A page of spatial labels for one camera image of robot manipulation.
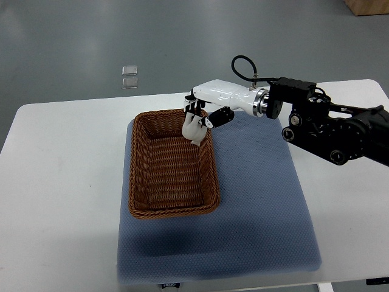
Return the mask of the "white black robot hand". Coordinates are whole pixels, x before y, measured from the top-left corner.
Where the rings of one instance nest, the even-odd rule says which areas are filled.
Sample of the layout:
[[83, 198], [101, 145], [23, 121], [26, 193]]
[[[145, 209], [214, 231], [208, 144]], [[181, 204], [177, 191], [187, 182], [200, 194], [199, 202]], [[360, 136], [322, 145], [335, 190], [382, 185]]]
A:
[[[199, 124], [216, 128], [233, 120], [234, 110], [243, 110], [248, 115], [261, 117], [266, 113], [269, 91], [264, 88], [246, 88], [241, 85], [212, 80], [195, 86], [184, 99], [184, 112], [200, 118]], [[206, 104], [212, 103], [221, 108], [202, 115]]]

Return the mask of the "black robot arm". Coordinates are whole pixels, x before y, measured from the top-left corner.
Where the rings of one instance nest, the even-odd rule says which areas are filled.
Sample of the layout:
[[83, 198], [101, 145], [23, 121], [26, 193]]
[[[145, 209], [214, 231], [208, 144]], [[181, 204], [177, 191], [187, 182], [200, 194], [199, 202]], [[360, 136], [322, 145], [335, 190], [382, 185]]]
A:
[[388, 165], [388, 111], [382, 105], [337, 105], [312, 82], [280, 77], [268, 83], [268, 118], [277, 118], [284, 103], [292, 105], [285, 141], [335, 165], [361, 157]]

